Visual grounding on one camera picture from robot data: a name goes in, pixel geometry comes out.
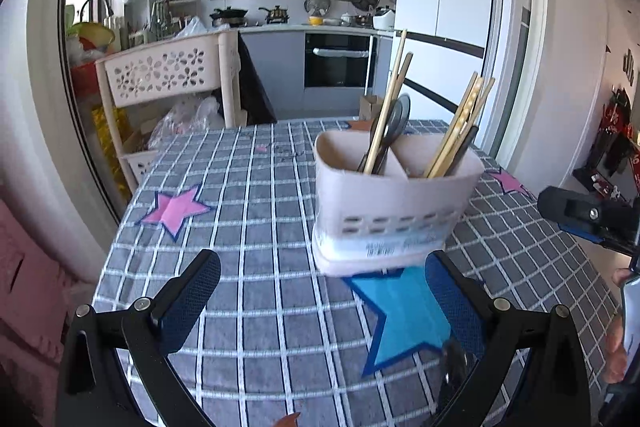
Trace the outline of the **right hand pink nails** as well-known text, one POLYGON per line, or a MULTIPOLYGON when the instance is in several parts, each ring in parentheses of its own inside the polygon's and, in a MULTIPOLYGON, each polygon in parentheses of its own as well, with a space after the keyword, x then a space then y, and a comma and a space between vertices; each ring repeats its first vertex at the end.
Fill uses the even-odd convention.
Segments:
POLYGON ((627 300, 624 298, 622 312, 615 315, 605 335, 605 366, 602 378, 608 385, 620 383, 626 374, 628 353, 624 347, 624 335, 628 309, 627 300))

